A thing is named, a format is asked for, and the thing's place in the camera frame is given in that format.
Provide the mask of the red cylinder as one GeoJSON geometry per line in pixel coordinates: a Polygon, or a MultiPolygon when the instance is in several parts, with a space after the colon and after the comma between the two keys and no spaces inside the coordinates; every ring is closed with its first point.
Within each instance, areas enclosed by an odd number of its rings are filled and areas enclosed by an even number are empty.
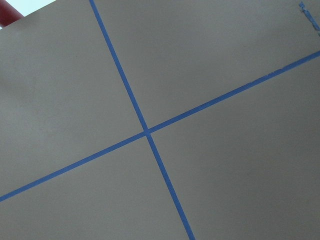
{"type": "Polygon", "coordinates": [[[0,0],[0,26],[2,28],[22,19],[24,16],[6,0],[0,0]]]}

